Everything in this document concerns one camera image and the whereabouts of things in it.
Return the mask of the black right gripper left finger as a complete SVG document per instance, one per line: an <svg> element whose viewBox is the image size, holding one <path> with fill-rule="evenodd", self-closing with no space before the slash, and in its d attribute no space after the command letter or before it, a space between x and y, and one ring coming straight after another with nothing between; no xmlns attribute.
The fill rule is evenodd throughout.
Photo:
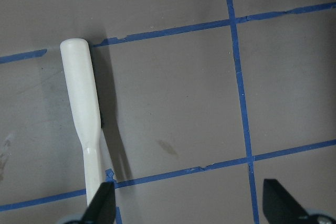
<svg viewBox="0 0 336 224"><path fill-rule="evenodd" d="M82 216L82 223L114 223L115 188L113 182L104 182Z"/></svg>

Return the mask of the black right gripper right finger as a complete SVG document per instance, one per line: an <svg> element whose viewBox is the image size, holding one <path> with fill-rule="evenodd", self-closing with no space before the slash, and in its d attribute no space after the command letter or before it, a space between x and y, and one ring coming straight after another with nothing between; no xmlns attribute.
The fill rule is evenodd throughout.
<svg viewBox="0 0 336 224"><path fill-rule="evenodd" d="M310 223L307 211L276 179L264 179L263 213L268 223Z"/></svg>

